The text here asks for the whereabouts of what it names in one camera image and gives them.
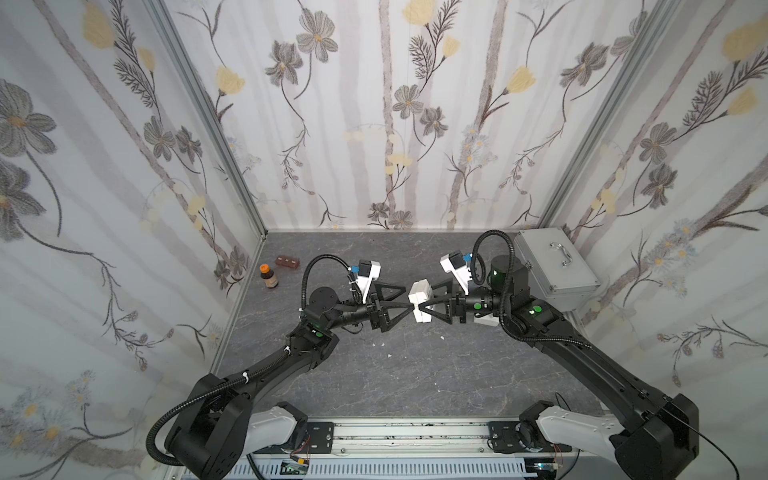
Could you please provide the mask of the white bow gift box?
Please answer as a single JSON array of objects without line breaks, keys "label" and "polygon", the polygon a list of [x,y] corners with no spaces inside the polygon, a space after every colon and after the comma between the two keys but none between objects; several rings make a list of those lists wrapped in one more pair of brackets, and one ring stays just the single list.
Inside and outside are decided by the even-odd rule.
[{"label": "white bow gift box", "polygon": [[417,323],[430,323],[432,316],[424,313],[420,306],[432,299],[432,287],[428,280],[423,279],[412,284],[408,299],[413,305],[413,315]]}]

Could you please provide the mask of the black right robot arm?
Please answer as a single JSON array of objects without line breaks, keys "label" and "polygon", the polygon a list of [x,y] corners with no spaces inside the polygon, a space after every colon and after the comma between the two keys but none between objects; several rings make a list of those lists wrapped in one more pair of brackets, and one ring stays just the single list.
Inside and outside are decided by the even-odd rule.
[{"label": "black right robot arm", "polygon": [[446,323],[470,314],[496,318],[510,338],[570,372],[621,426],[612,432],[595,417],[540,401],[520,417],[532,442],[566,444],[601,456],[631,479],[675,479],[698,457],[706,437],[695,403],[647,384],[586,340],[555,307],[526,290],[516,292],[509,234],[488,230],[471,253],[447,254],[441,264],[454,277],[443,283],[445,294],[418,302],[420,312]]}]

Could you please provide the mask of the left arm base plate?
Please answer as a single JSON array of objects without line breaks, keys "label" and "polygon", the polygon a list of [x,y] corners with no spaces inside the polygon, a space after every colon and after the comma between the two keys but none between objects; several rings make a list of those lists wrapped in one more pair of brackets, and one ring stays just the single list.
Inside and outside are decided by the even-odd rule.
[{"label": "left arm base plate", "polygon": [[330,454],[334,433],[335,424],[333,422],[310,421],[297,424],[281,449],[291,454]]}]

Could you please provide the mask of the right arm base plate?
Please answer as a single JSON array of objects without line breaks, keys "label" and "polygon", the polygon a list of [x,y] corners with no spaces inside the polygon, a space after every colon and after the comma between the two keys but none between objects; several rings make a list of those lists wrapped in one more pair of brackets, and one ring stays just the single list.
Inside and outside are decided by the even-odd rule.
[{"label": "right arm base plate", "polygon": [[490,448],[494,453],[569,453],[573,448],[544,439],[534,422],[492,421],[488,423]]}]

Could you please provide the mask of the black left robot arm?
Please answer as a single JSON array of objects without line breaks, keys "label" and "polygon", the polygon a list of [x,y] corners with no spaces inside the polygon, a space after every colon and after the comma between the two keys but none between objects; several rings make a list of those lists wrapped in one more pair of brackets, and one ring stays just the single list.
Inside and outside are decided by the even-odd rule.
[{"label": "black left robot arm", "polygon": [[410,302],[399,299],[406,287],[379,281],[380,266],[374,261],[351,266],[336,255],[328,257],[346,272],[352,294],[348,300],[331,287],[308,292],[310,271],[324,258],[319,255],[306,264],[299,322],[284,345],[224,378],[201,378],[185,401],[150,427],[145,447],[153,460],[184,467],[199,479],[224,478],[250,449],[246,439],[254,406],[282,383],[327,360],[339,342],[335,329],[367,322],[387,332],[413,311]]}]

